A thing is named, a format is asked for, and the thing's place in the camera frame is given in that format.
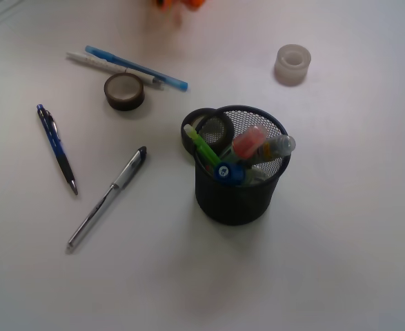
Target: pink highlighter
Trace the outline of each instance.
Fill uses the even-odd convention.
[[[252,157],[256,149],[266,140],[268,131],[262,124],[249,127],[233,140],[231,146],[224,150],[219,158],[223,162],[237,163]]]

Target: pen holder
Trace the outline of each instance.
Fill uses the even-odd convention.
[[[266,127],[267,138],[287,134],[278,120],[262,110],[247,106],[227,106],[204,118],[196,127],[196,131],[207,143],[213,137],[213,126],[210,123],[218,121],[217,117],[220,115],[226,115],[232,121],[235,129],[234,137],[255,124]],[[227,186],[216,181],[207,171],[196,149],[193,150],[193,156],[196,200],[210,218],[226,225],[243,225],[260,217],[270,205],[277,182],[290,162],[288,156],[256,165],[268,175],[267,180],[256,185]]]

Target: white pen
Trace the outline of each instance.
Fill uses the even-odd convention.
[[[87,235],[87,232],[97,222],[99,216],[106,210],[106,208],[112,203],[113,199],[126,188],[128,182],[133,178],[136,171],[142,166],[142,163],[146,159],[147,147],[142,146],[138,149],[127,163],[126,167],[122,170],[121,174],[110,185],[106,194],[99,203],[92,209],[87,215],[86,219],[79,226],[77,231],[71,236],[69,242],[67,242],[66,253],[70,254],[78,246],[78,244]]]
[[[127,72],[128,74],[135,74],[137,75],[145,85],[152,86],[155,88],[162,89],[164,86],[163,81],[158,79],[155,76],[144,74],[143,72],[136,71],[130,68],[125,68],[123,66],[118,66],[117,64],[113,64],[107,62],[106,60],[100,59],[98,57],[94,57],[92,55],[86,55],[83,53],[78,52],[66,52],[69,59],[87,63],[88,65],[96,68],[101,68],[110,72],[120,73],[120,72]]]

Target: ballpoint pen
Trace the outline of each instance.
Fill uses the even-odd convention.
[[[96,204],[93,210],[87,215],[86,219],[79,226],[77,231],[71,236],[69,242],[67,242],[66,253],[70,254],[78,246],[78,244],[87,235],[88,231],[96,223],[101,214],[107,209],[107,207],[112,203],[113,199],[126,188],[129,181],[133,178],[136,171],[141,167],[142,163],[146,159],[147,148],[145,146],[141,147],[136,151],[135,155],[127,163],[126,167],[122,170],[121,174],[115,181],[110,185],[105,195]]]
[[[100,50],[100,49],[92,47],[92,46],[86,46],[86,52],[90,53],[92,55],[95,55],[96,57],[99,57],[100,59],[104,59],[108,62],[117,64],[118,66],[135,69],[135,70],[138,70],[145,74],[151,74],[151,75],[161,79],[164,83],[171,85],[175,88],[179,88],[180,90],[187,91],[187,89],[188,89],[188,84],[185,81],[180,81],[176,78],[167,76],[166,74],[162,74],[160,72],[143,67],[134,62],[130,62],[128,60],[122,59],[121,57],[117,57],[116,55],[113,55],[112,53],[106,52],[104,50]]]
[[[78,52],[67,52],[66,53],[69,59],[82,62],[82,63],[87,63],[90,66],[96,67],[96,68],[101,68],[110,72],[115,72],[119,74],[120,72],[126,72],[128,74],[135,74],[137,75],[144,85],[148,85],[154,88],[159,88],[162,89],[164,88],[164,82],[155,77],[152,76],[151,74],[144,74],[143,72],[133,70],[127,67],[123,66],[118,66],[117,64],[113,64],[111,62],[108,62],[106,60],[100,59],[99,57],[94,57],[93,55],[88,55],[88,54],[82,54]]]
[[[37,106],[37,113],[39,119],[41,120],[41,124],[43,124],[44,131],[46,131],[46,135],[48,136],[50,145],[52,146],[53,152],[55,157],[57,158],[59,167],[63,172],[64,178],[68,182],[69,186],[72,188],[72,191],[75,195],[78,195],[77,184],[75,183],[75,177],[73,176],[72,169],[70,168],[69,161],[67,160],[67,156],[64,153],[63,146],[61,144],[61,139],[59,138],[59,132],[57,128],[57,124],[50,114],[43,105]]]

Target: blue pen cap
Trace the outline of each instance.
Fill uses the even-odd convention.
[[[221,162],[216,166],[213,176],[217,181],[226,185],[236,186],[241,185],[244,181],[245,170],[239,164]]]

